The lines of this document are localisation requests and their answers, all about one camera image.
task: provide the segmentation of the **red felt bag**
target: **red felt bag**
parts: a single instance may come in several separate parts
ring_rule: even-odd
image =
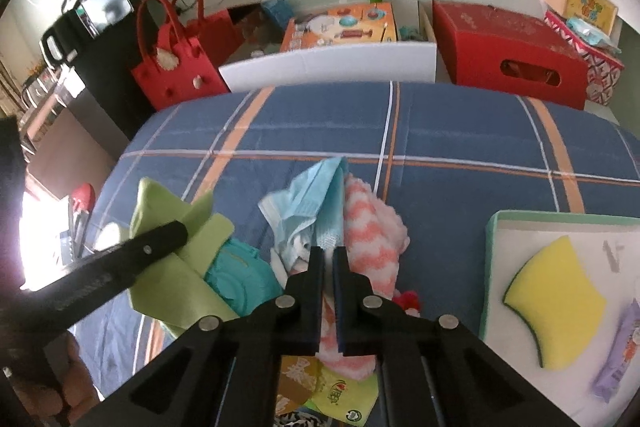
[[[178,0],[172,0],[174,8],[177,2]],[[207,55],[216,66],[221,66],[244,43],[242,31],[234,26],[228,10],[220,10],[205,17],[204,0],[197,0],[197,6],[197,17],[187,22],[187,34],[211,32],[215,45],[208,50]]]
[[[185,28],[169,0],[157,0],[164,7],[169,22],[159,30],[155,53],[148,53],[142,23],[142,10],[148,1],[143,0],[138,7],[138,45],[142,63],[131,72],[151,105],[160,110],[175,103],[229,92],[210,58],[216,49],[215,28],[196,25]],[[198,14],[202,14],[202,4]]]

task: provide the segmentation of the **red storage box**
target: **red storage box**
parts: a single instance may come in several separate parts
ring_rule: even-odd
[[[454,84],[584,109],[587,65],[541,20],[493,6],[434,0],[433,30]]]

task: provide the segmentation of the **bed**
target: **bed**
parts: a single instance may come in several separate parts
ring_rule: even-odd
[[[268,259],[273,235],[258,200],[333,155],[408,227],[398,288],[418,292],[424,317],[451,313],[476,333],[484,228],[495,212],[640,217],[640,142],[609,121],[481,89],[355,82],[231,93],[157,113],[108,178],[88,244],[107,223],[128,226],[149,176],[187,201],[213,188],[214,210]],[[75,332],[105,396],[170,342],[126,294]],[[374,409],[368,425],[379,418]]]

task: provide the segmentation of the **green sponge edge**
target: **green sponge edge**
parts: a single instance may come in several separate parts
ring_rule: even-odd
[[[518,317],[520,317],[522,319],[522,321],[527,325],[527,328],[529,328],[529,331],[531,331],[531,334],[533,336],[533,341],[536,343],[536,351],[538,352],[538,363],[540,364],[540,367],[545,367],[543,365],[543,360],[542,360],[542,348],[540,347],[540,342],[538,341],[538,336],[536,334],[536,330],[533,329],[533,326],[531,326],[531,324],[529,324],[529,321],[516,309],[513,308],[511,306],[509,306],[504,300],[507,298],[507,293],[509,293],[509,290],[511,289],[511,286],[513,286],[513,282],[517,279],[518,275],[520,274],[520,272],[524,269],[525,266],[527,266],[527,264],[529,263],[529,261],[527,261],[525,264],[522,265],[522,268],[520,268],[518,270],[518,272],[516,273],[516,275],[513,276],[513,279],[511,279],[511,282],[509,283],[509,286],[507,287],[507,290],[504,292],[504,294],[502,295],[502,304],[504,304],[505,306],[507,306],[508,309],[510,309],[512,312],[514,312]]]

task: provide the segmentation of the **box handle hole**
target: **box handle hole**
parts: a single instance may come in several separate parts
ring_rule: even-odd
[[[507,76],[524,78],[533,82],[542,82],[549,86],[560,85],[560,74],[556,70],[543,68],[534,64],[527,64],[519,60],[503,60],[500,71]]]

